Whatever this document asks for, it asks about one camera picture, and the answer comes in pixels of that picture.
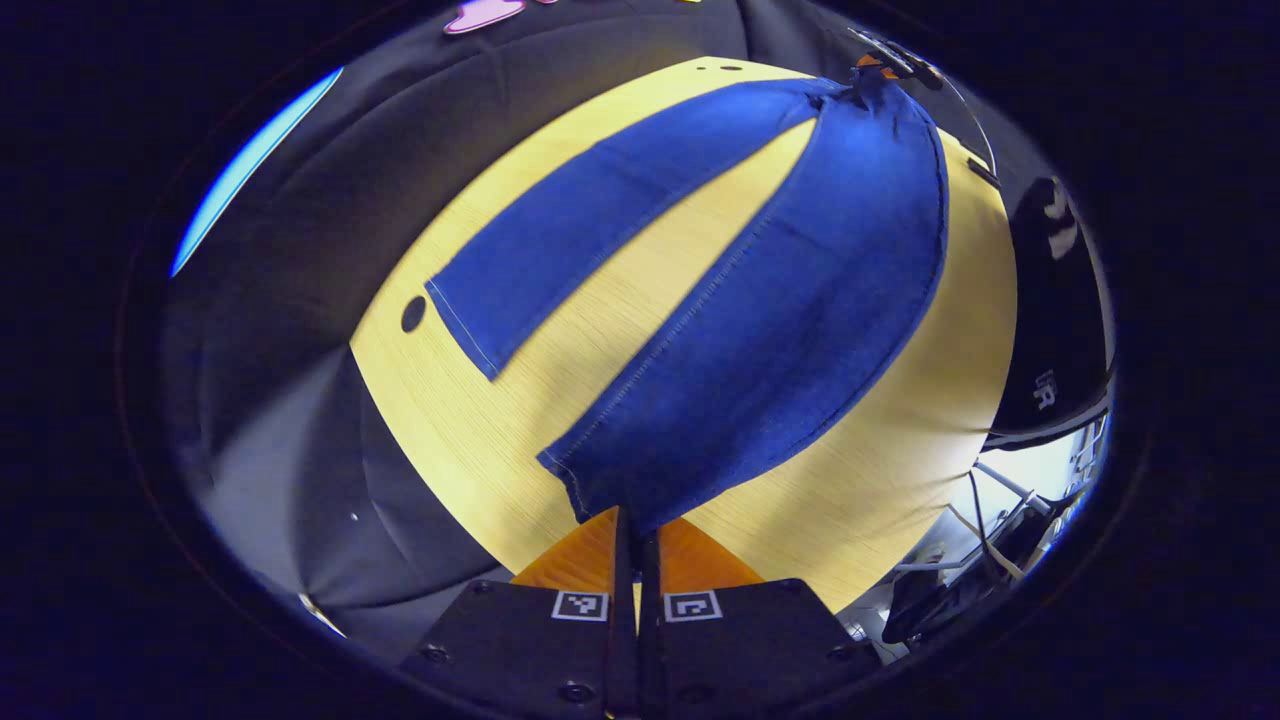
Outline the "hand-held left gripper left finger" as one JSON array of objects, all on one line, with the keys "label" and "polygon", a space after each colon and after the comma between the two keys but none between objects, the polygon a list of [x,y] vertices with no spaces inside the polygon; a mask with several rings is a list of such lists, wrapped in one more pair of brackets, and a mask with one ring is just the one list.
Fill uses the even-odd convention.
[{"label": "hand-held left gripper left finger", "polygon": [[399,665],[454,719],[637,714],[628,519],[609,509],[509,582],[471,582]]}]

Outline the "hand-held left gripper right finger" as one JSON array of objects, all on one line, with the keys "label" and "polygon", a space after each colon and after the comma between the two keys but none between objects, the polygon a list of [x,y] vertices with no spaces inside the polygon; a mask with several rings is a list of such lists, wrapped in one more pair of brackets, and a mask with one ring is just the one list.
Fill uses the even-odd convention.
[{"label": "hand-held left gripper right finger", "polygon": [[645,719],[806,719],[881,669],[801,579],[768,582],[685,519],[643,546]]}]

